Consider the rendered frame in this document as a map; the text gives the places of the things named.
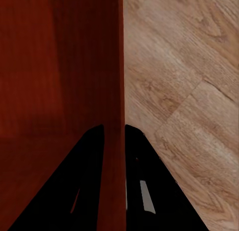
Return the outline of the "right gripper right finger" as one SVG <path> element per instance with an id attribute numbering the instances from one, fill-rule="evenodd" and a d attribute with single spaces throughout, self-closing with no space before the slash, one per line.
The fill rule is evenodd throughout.
<path id="1" fill-rule="evenodd" d="M 156 214 L 144 211 L 139 161 Z M 128 231 L 209 231 L 144 133 L 125 125 Z"/>

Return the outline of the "storage box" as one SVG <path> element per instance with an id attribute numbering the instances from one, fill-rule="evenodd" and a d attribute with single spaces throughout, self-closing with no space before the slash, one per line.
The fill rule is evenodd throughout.
<path id="1" fill-rule="evenodd" d="M 0 231 L 101 124 L 97 231 L 126 231 L 123 0 L 0 0 Z"/>

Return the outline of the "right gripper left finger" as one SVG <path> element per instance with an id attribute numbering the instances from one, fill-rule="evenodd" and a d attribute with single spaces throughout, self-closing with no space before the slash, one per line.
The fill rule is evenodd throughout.
<path id="1" fill-rule="evenodd" d="M 8 231 L 97 231 L 104 146 L 103 124 L 87 130 Z"/>

